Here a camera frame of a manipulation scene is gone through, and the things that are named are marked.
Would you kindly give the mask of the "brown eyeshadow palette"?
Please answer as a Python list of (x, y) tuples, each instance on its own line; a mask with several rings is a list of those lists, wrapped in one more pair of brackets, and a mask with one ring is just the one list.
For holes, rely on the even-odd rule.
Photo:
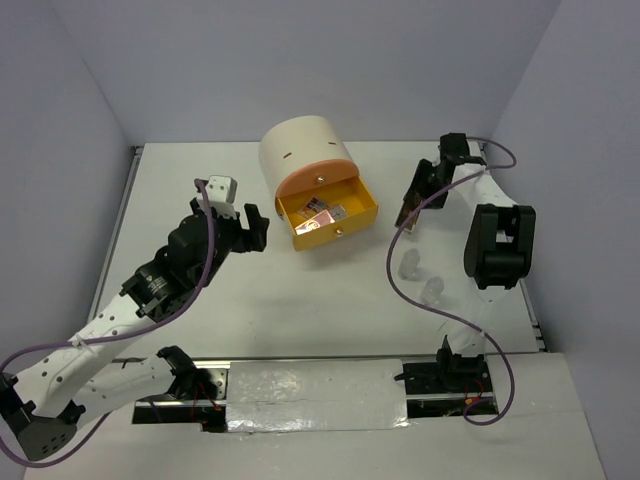
[(412, 212), (421, 204), (422, 198), (419, 194), (408, 191), (402, 201), (402, 205), (394, 226), (399, 229), (404, 227), (404, 231), (411, 234), (416, 226), (419, 214), (412, 216)]

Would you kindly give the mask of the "yellow drawer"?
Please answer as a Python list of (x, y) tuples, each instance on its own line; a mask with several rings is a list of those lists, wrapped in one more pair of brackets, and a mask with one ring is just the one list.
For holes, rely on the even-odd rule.
[(295, 251), (316, 248), (374, 224), (378, 203), (359, 176), (275, 200)]

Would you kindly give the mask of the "colourful glitter eyeshadow palette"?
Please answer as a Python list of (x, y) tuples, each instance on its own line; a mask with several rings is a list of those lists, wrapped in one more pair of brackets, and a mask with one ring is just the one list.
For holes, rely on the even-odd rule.
[(298, 209), (298, 213), (307, 219), (310, 219), (318, 213), (325, 211), (329, 208), (329, 205), (323, 200), (312, 197), (302, 207)]

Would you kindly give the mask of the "pink blush palette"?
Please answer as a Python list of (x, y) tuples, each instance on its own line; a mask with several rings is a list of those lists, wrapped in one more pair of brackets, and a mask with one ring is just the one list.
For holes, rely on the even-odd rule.
[(328, 210), (322, 211), (315, 215), (314, 217), (305, 220), (301, 224), (295, 227), (295, 232), (297, 235), (303, 235), (309, 233), (315, 229), (319, 229), (321, 227), (330, 225), (335, 221), (332, 220)]

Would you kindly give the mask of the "orange top drawer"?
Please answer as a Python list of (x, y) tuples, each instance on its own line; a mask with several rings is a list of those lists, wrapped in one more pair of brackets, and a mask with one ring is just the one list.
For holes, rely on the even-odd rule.
[(308, 192), (320, 186), (359, 176), (359, 168), (347, 159), (329, 159), (306, 165), (285, 177), (276, 189), (277, 198)]

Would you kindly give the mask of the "clear grey eyeshadow palette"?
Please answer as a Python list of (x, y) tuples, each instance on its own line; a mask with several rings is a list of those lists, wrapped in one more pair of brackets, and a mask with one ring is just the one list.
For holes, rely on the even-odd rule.
[(328, 209), (328, 213), (330, 214), (333, 221), (339, 221), (348, 216), (348, 213), (344, 209), (342, 205), (336, 205)]

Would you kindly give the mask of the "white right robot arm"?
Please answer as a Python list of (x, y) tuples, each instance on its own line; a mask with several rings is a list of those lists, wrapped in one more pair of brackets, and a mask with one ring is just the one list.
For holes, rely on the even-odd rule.
[(437, 384), (456, 391), (482, 376), (485, 333), (495, 321), (494, 306), (529, 274), (536, 212), (501, 189), (486, 161), (471, 153), (466, 134), (441, 136), (438, 150), (437, 162), (419, 161), (395, 226), (412, 231), (419, 217), (416, 210), (442, 209), (451, 191), (472, 210), (462, 258), (472, 300), (462, 318), (477, 327), (457, 322), (444, 337), (434, 369)]

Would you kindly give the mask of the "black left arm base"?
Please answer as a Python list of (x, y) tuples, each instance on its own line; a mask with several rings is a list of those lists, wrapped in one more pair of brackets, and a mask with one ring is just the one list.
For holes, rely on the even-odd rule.
[(157, 354), (169, 367), (172, 380), (164, 393), (135, 404), (134, 425), (197, 425), (208, 433), (227, 431), (226, 400), (229, 368), (198, 366), (177, 346)]

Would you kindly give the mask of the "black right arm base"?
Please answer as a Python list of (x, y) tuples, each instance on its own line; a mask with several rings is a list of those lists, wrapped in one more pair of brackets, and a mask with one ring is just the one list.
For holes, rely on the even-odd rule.
[(394, 380), (410, 400), (463, 400), (492, 391), (483, 355), (463, 357), (441, 348), (434, 360), (404, 362)]

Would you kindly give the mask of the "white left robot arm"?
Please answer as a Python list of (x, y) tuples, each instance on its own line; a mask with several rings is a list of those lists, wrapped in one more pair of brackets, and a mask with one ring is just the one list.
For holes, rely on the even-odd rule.
[(256, 205), (244, 207), (246, 227), (230, 203), (192, 200), (190, 206), (191, 215), (170, 232), (167, 245), (122, 284), (68, 347), (51, 347), (33, 366), (2, 376), (1, 416), (23, 458), (48, 462), (84, 425), (139, 398), (215, 395), (209, 373), (177, 346), (128, 360), (117, 371), (108, 368), (133, 343), (132, 333), (186, 310), (229, 254), (266, 248), (270, 221)]

